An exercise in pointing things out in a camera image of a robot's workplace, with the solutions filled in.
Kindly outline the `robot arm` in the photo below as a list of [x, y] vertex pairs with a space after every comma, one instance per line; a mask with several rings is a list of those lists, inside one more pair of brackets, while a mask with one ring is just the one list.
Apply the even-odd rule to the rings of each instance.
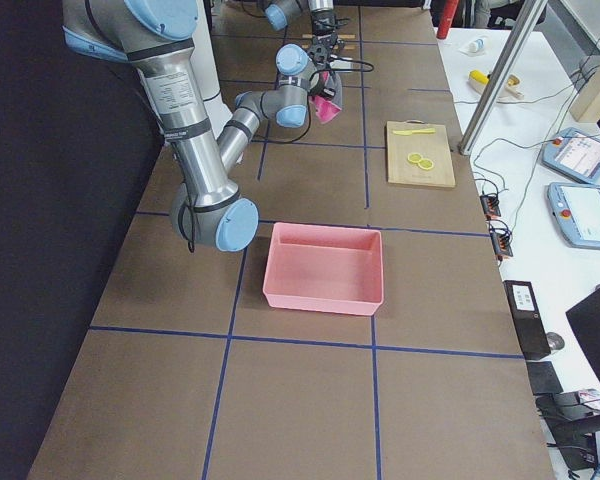
[[316, 64], [326, 65], [335, 60], [344, 46], [344, 42], [338, 36], [341, 23], [336, 16], [333, 1], [265, 1], [263, 13], [276, 31], [288, 27], [297, 18], [308, 14], [311, 34], [307, 53]]
[[62, 6], [69, 48], [139, 71], [184, 177], [170, 213], [174, 230], [191, 246], [244, 249], [255, 236], [259, 214], [228, 174], [260, 124], [299, 128], [310, 105], [323, 123], [340, 111], [342, 83], [331, 63], [342, 43], [332, 2], [267, 3], [265, 15], [276, 30], [310, 12], [312, 43], [308, 49], [282, 46], [275, 59], [278, 86], [240, 94], [233, 111], [222, 101], [200, 2], [65, 1]]

